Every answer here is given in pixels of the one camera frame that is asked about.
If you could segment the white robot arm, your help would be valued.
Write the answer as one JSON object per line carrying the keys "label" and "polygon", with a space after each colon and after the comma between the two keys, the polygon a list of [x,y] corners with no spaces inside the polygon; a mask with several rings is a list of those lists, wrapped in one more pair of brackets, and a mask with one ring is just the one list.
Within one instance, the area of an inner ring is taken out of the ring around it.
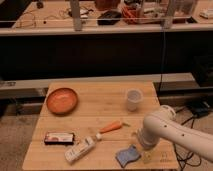
{"label": "white robot arm", "polygon": [[182,126],[174,121],[175,116],[176,112],[168,105],[146,115],[136,133],[141,146],[153,149],[163,138],[213,162],[213,135]]}

